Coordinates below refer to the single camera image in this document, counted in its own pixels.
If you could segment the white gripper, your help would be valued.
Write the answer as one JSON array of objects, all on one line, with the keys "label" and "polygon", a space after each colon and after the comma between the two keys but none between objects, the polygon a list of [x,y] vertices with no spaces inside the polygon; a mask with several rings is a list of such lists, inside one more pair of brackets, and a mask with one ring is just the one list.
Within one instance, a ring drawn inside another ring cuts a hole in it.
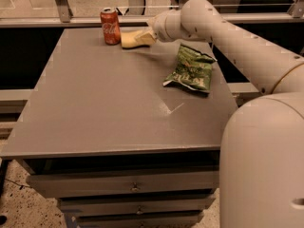
[{"label": "white gripper", "polygon": [[157,39],[162,42],[170,42],[171,38],[166,31],[166,19],[168,12],[162,12],[147,21],[151,28],[144,28],[133,31],[133,36],[140,46],[151,46],[156,43]]}]

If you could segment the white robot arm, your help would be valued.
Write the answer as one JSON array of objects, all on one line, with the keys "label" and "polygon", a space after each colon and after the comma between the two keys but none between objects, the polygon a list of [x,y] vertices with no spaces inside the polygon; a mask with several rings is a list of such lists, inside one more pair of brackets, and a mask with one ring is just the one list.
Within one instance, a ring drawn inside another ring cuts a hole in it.
[{"label": "white robot arm", "polygon": [[147,24],[137,42],[210,42],[254,88],[222,136],[220,228],[304,228],[302,56],[228,22],[206,0]]}]

